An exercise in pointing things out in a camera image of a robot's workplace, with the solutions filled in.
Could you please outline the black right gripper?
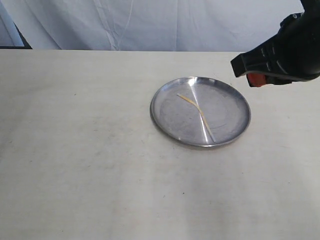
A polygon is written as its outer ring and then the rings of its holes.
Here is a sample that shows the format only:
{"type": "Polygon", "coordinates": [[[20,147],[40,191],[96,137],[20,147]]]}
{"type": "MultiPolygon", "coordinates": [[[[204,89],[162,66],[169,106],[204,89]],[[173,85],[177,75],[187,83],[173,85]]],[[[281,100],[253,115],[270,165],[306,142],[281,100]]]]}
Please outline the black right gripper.
{"type": "Polygon", "coordinates": [[[320,16],[293,13],[278,32],[231,60],[235,77],[252,88],[308,82],[320,76],[320,16]]]}

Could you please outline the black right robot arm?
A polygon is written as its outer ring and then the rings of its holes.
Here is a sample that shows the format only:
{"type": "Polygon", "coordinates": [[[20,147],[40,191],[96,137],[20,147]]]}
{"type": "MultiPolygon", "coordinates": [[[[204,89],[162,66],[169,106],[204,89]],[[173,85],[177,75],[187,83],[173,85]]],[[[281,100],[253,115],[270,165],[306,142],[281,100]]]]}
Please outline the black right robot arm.
{"type": "Polygon", "coordinates": [[[320,2],[301,1],[304,11],[288,15],[273,37],[231,60],[235,77],[250,87],[308,82],[320,76],[320,2]]]}

